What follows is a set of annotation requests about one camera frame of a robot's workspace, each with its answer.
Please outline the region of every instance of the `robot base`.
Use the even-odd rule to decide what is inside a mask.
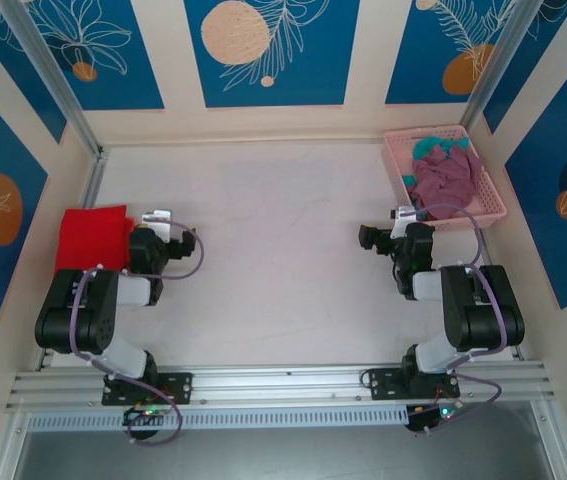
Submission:
[[[119,380],[108,381],[103,388],[101,404],[104,406],[133,406],[139,402],[151,405],[167,405],[161,397],[148,400],[148,391],[138,388]],[[156,388],[168,396],[174,397],[177,405],[190,404],[190,392],[192,391],[191,373],[159,373],[156,380]]]
[[[369,370],[372,400],[414,400],[436,398],[437,389],[450,397],[461,395],[458,381],[445,373],[422,373],[416,366],[416,345],[403,357],[401,368],[373,368]]]
[[[192,393],[192,374],[186,372],[158,373],[154,357],[147,351],[145,353],[147,354],[145,371],[140,380],[165,393],[177,405],[189,405]],[[123,380],[110,380],[105,375],[103,383],[105,386],[101,404],[104,406],[167,405],[167,402],[161,397]]]

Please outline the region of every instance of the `teal cloth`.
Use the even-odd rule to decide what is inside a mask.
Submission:
[[[416,185],[416,177],[414,175],[403,175],[403,183],[406,187],[413,187]]]
[[[443,151],[449,156],[450,148],[455,145],[461,148],[467,148],[470,145],[470,139],[463,137],[461,140],[446,140],[441,137],[425,137],[419,140],[414,146],[414,159],[420,160],[432,151],[435,145],[441,145]]]

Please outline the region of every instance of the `cable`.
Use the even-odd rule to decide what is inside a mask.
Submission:
[[[363,370],[361,372],[361,375],[359,375],[359,383],[361,384],[361,386],[363,388],[367,388],[370,389],[372,388],[372,379],[370,379],[370,383],[368,383],[367,385],[365,384],[365,382],[363,381],[363,377],[367,374],[369,375],[372,372],[372,370],[370,370],[369,368],[367,370]]]
[[[476,255],[474,255],[474,258],[470,262],[472,265],[474,265],[476,262],[479,261],[479,258],[481,258],[481,254],[483,253],[483,234],[481,233],[481,227],[479,227],[479,223],[476,221],[476,218],[474,218],[474,215],[472,215],[470,212],[468,212],[464,208],[459,207],[458,205],[454,205],[452,203],[437,203],[436,205],[430,205],[429,207],[423,207],[420,210],[416,210],[415,212],[402,213],[401,216],[402,217],[410,217],[412,215],[419,215],[421,213],[429,212],[431,209],[438,208],[438,207],[448,207],[448,208],[456,209],[459,212],[461,212],[463,215],[465,215],[467,218],[469,218],[470,221],[472,222],[472,224],[474,225],[474,234],[476,235],[476,241],[479,245],[477,252],[476,252]]]
[[[505,320],[503,319],[503,313],[501,312],[501,308],[499,307],[498,301],[496,299],[496,295],[494,294],[494,290],[492,290],[492,287],[491,287],[490,283],[487,281],[487,278],[485,278],[485,275],[483,275],[481,270],[479,270],[479,268],[475,265],[476,262],[481,257],[481,254],[483,253],[483,234],[481,233],[481,228],[479,227],[479,224],[476,221],[476,218],[474,218],[474,216],[470,212],[465,210],[464,208],[461,208],[457,205],[453,205],[451,203],[438,203],[436,205],[430,205],[428,207],[424,207],[424,208],[417,210],[415,212],[403,213],[403,214],[401,214],[401,216],[402,217],[408,217],[408,216],[411,216],[411,215],[418,215],[420,213],[426,213],[429,210],[431,210],[432,208],[438,208],[438,207],[449,207],[449,208],[456,209],[459,212],[463,213],[467,218],[469,218],[470,221],[472,222],[472,224],[474,225],[474,234],[476,235],[476,240],[478,242],[478,249],[477,249],[476,255],[474,256],[474,259],[472,260],[472,262],[470,262],[469,264],[466,264],[466,265],[462,265],[462,266],[464,268],[470,268],[474,272],[474,274],[477,276],[477,278],[479,279],[481,284],[483,285],[483,288],[485,289],[485,292],[487,293],[487,296],[490,299],[490,304],[492,305],[492,309],[494,310],[496,322],[498,323],[498,326],[499,326],[499,333],[501,335],[501,342],[500,342],[498,347],[496,347],[493,350],[476,352],[474,355],[472,355],[471,353],[468,353],[467,355],[464,355],[464,356],[456,359],[452,363],[450,363],[446,368],[448,371],[450,371],[450,370],[454,370],[455,368],[464,364],[465,362],[470,361],[472,358],[482,357],[482,356],[486,356],[486,355],[494,355],[496,353],[500,353],[503,350],[505,350],[505,348],[507,347],[507,330],[505,328]],[[448,425],[450,423],[454,423],[454,422],[456,422],[456,421],[458,421],[462,418],[465,418],[471,412],[485,408],[486,406],[494,403],[503,393],[503,389],[496,382],[492,382],[491,380],[484,380],[484,379],[481,379],[481,378],[471,377],[469,375],[464,375],[464,374],[458,373],[458,372],[454,372],[454,373],[458,378],[462,378],[462,379],[469,380],[469,381],[472,381],[472,382],[482,383],[484,385],[490,385],[490,386],[496,388],[496,393],[494,395],[492,395],[492,397],[487,399],[485,402],[482,402],[481,404],[479,404],[477,407],[472,408],[469,411],[466,411],[465,413],[460,413],[457,417],[452,417],[445,422],[441,422],[436,427],[430,428],[427,431],[428,434],[429,434],[429,432],[431,432],[433,430],[438,430],[438,429],[444,427],[445,425]]]
[[[143,278],[161,278],[161,279],[164,279],[164,280],[182,280],[184,278],[188,278],[188,277],[191,277],[192,275],[194,275],[201,268],[201,265],[203,263],[203,258],[205,256],[205,249],[203,247],[203,242],[201,241],[199,236],[196,234],[196,232],[193,229],[187,227],[186,225],[183,225],[183,224],[178,223],[178,222],[172,222],[172,221],[167,221],[167,220],[162,220],[162,219],[156,219],[156,220],[152,220],[152,221],[156,222],[156,223],[167,223],[167,224],[182,228],[182,229],[190,232],[194,236],[194,238],[196,239],[196,241],[198,242],[198,244],[201,248],[201,256],[199,258],[199,261],[196,264],[196,266],[190,272],[186,273],[185,275],[174,276],[174,275],[129,274],[129,276],[143,277]],[[176,417],[178,419],[178,426],[172,432],[172,434],[169,437],[167,437],[166,439],[155,441],[155,442],[145,442],[145,441],[139,441],[139,440],[134,439],[132,437],[132,426],[134,426],[134,424],[136,423],[135,422],[136,419],[132,420],[128,424],[127,430],[126,430],[126,434],[129,437],[130,442],[135,443],[136,445],[141,445],[141,446],[144,446],[144,447],[154,447],[154,446],[159,446],[159,445],[165,445],[165,444],[170,443],[171,441],[175,440],[176,437],[178,437],[179,433],[181,432],[181,427],[183,426],[183,415],[181,415],[181,411],[176,406],[176,403],[171,398],[169,398],[165,393],[163,393],[159,389],[153,387],[152,385],[148,385],[147,383],[144,383],[140,380],[137,380],[135,378],[128,377],[127,375],[123,375],[123,374],[120,374],[120,373],[113,371],[107,365],[101,363],[98,359],[93,358],[90,355],[86,355],[83,352],[81,352],[76,345],[76,324],[78,323],[77,322],[78,312],[79,312],[79,307],[80,307],[80,304],[81,304],[81,297],[83,295],[83,290],[85,289],[87,281],[90,279],[92,274],[94,272],[99,271],[99,270],[101,270],[101,269],[90,268],[89,270],[87,270],[83,274],[83,276],[81,277],[81,280],[79,281],[79,284],[76,287],[76,293],[74,295],[74,301],[72,302],[72,312],[70,314],[70,349],[72,350],[72,353],[74,355],[76,355],[78,358],[85,360],[86,362],[91,364],[96,369],[98,369],[101,372],[105,373],[106,375],[110,376],[110,378],[122,380],[122,381],[130,383],[130,384],[132,384],[136,387],[144,388],[145,390],[148,390],[149,392],[156,395],[157,398],[163,399],[165,401],[165,403],[167,403],[170,407],[172,407],[172,410],[174,410],[174,413],[176,414]],[[118,272],[118,273],[120,275],[126,275],[123,272]]]

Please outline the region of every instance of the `black mounting plate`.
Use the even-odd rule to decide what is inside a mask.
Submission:
[[[132,406],[139,402],[138,388],[134,387],[130,390],[131,385],[123,381],[111,382],[109,392],[108,388],[103,390],[101,404],[104,406]],[[191,373],[159,373],[156,387],[168,395],[174,395],[174,403],[177,405],[189,405],[190,396],[192,394],[192,374]],[[162,398],[147,401],[152,405],[167,405]]]
[[[419,373],[406,385],[400,368],[373,368],[367,373],[372,400],[434,400],[437,387],[453,398],[461,395],[458,381],[453,375]]]

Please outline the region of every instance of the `metal bracket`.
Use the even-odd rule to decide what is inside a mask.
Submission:
[[[147,224],[148,228],[154,230],[156,236],[163,240],[165,243],[170,243],[170,228],[169,223],[156,222],[153,220],[172,220],[172,212],[169,210],[154,210],[148,212],[141,217],[141,222]]]
[[[159,373],[157,388],[167,394],[177,405],[189,405],[192,392],[191,373]],[[118,388],[106,387],[103,389],[101,405],[103,406],[132,406],[135,400],[130,400],[125,392]],[[162,398],[152,400],[152,405],[167,405]]]
[[[372,400],[435,399],[437,389],[443,389],[453,398],[461,396],[456,377],[446,374],[419,374],[409,384],[400,368],[369,370]]]

